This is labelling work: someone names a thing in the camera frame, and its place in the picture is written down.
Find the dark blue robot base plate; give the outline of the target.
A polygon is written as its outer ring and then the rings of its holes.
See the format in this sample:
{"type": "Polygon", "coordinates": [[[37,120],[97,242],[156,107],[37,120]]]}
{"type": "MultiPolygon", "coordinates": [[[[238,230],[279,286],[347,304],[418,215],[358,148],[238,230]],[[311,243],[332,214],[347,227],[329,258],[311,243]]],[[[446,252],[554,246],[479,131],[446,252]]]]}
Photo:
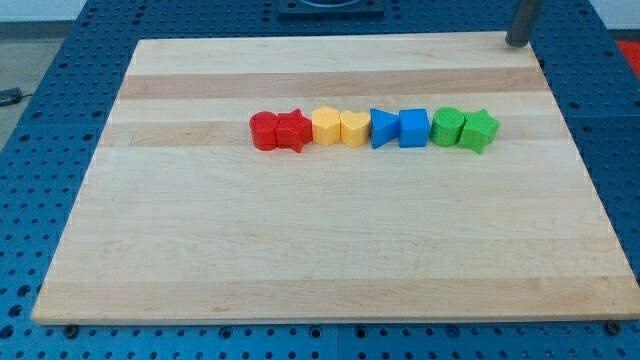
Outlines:
{"type": "Polygon", "coordinates": [[[281,18],[302,16],[382,16],[385,11],[385,0],[277,0],[281,18]]]}

